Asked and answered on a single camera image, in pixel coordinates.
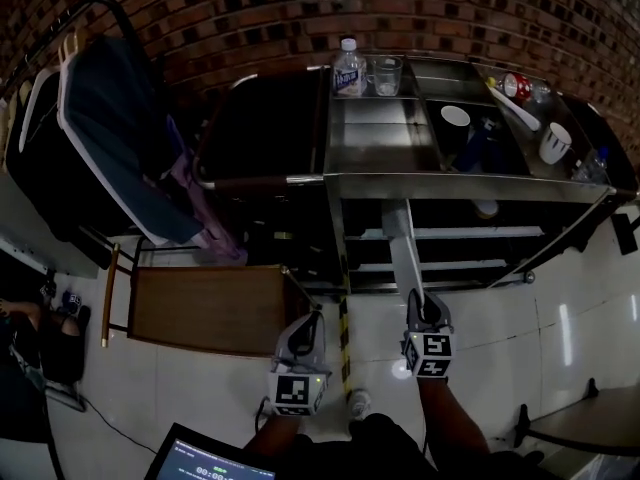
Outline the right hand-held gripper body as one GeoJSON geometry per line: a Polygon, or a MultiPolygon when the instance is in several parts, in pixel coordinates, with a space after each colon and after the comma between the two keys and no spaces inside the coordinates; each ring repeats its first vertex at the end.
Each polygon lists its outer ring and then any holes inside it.
{"type": "Polygon", "coordinates": [[[418,379],[445,379],[456,354],[454,329],[409,326],[401,342],[406,369],[418,379]]]}

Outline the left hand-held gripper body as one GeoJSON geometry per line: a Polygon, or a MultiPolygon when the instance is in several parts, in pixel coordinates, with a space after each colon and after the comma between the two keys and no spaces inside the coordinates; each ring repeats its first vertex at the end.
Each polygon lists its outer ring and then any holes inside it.
{"type": "Polygon", "coordinates": [[[332,373],[326,364],[273,359],[268,374],[270,404],[277,415],[315,415],[332,373]]]}

